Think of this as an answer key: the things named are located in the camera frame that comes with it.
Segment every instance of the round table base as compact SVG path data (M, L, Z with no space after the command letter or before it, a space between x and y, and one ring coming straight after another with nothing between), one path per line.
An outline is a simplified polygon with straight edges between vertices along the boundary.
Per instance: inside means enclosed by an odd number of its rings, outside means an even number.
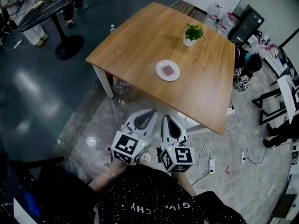
M72 35L67 38L64 44L60 43L55 50L55 57L64 61L76 55L84 45L84 38L79 35Z

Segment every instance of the green plant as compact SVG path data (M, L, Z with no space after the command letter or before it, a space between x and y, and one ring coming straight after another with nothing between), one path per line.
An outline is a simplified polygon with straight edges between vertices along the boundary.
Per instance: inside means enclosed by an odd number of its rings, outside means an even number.
M186 39L190 39L191 41L193 41L193 40L197 40L201 37L205 38L204 32L199 25L190 25L188 23L186 23L186 24L188 26L188 28L185 32Z

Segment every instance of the table top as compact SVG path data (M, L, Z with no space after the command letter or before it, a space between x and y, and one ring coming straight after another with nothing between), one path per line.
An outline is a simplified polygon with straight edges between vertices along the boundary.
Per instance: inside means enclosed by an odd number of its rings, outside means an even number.
M74 0L44 1L38 8L30 10L30 12L25 15L18 26L18 31L23 32L33 28L73 1Z
M185 23L200 25L206 40L185 46ZM179 66L178 80L167 82L158 77L156 64L162 60ZM216 133L224 133L235 46L199 21L151 3L117 28L86 61Z
M289 84L288 79L290 78L289 75L284 75L277 80L281 94L284 98L286 111L289 118L289 123L292 122L293 117L296 113L296 106L292 95L292 87Z

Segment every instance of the black shoe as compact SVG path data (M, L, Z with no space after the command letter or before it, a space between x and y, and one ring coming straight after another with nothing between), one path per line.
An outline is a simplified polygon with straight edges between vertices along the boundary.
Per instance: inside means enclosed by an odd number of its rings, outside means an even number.
M80 6L74 6L75 10L79 10L79 9L87 9L89 7L89 5L87 4L81 4Z
M267 127L267 130L268 130L268 135L269 135L270 137L274 136L274 135L273 135L273 129L272 129L271 125L267 124L266 127Z
M263 145L264 145L265 147L273 147L273 145L271 145L271 142L268 141L268 140L263 140Z

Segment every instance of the white flower pot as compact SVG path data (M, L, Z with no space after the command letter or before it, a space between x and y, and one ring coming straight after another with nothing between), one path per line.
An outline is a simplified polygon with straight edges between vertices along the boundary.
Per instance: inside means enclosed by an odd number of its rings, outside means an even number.
M191 41L190 39L186 39L186 35L184 36L183 43L185 46L190 47L192 46L197 40Z

